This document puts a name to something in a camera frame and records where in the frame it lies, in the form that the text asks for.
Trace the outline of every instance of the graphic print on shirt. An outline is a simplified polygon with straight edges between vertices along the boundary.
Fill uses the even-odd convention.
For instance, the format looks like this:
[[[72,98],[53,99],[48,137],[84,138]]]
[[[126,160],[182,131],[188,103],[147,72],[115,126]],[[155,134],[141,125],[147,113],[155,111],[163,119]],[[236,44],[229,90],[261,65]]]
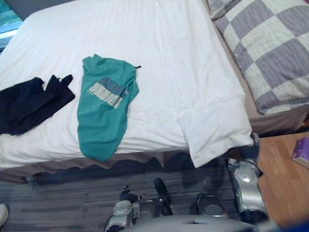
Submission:
[[[118,85],[110,78],[103,78],[96,82],[87,92],[97,96],[115,109],[118,108],[122,99],[128,94],[125,87]]]

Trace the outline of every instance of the bed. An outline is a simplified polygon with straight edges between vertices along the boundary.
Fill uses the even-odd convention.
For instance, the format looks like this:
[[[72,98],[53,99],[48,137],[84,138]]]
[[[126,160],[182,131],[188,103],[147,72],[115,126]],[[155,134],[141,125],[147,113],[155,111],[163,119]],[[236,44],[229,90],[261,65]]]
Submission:
[[[251,144],[251,126],[260,134],[293,131],[306,117],[308,107],[258,114],[204,1],[134,3],[76,0],[25,20],[0,56],[0,89],[70,73],[76,98],[33,130],[0,136],[0,179],[21,182],[23,176],[93,164],[111,168],[126,159],[155,157],[164,165],[187,150],[198,167],[229,148]],[[82,59],[94,53],[142,66],[127,131],[105,162],[83,157],[76,132]]]

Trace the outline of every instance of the pillow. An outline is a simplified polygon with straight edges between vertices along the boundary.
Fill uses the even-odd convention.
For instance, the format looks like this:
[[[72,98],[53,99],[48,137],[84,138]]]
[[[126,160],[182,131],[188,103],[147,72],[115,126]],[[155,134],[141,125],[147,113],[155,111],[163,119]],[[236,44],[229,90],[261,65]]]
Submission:
[[[207,0],[209,9],[211,11],[210,18],[216,19],[225,15],[230,9],[232,9],[241,0]]]
[[[262,114],[309,104],[308,15],[303,0],[242,0],[216,22]]]

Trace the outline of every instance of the purple object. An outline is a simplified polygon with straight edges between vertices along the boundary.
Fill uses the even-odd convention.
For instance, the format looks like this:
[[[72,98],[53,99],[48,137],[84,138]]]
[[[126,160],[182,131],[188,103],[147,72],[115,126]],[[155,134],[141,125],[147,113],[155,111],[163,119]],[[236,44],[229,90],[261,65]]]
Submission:
[[[309,169],[309,137],[296,142],[293,160]]]

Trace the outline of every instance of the white bedsheet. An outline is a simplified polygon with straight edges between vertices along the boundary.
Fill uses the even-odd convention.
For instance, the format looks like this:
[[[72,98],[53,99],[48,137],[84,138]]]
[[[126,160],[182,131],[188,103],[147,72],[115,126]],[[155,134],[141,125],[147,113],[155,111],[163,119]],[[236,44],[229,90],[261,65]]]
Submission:
[[[76,0],[29,16],[0,55],[0,89],[72,74],[75,100],[29,132],[0,136],[0,170],[82,157],[77,106],[82,59],[141,65],[117,153],[189,147],[199,167],[248,145],[245,95],[203,0]]]

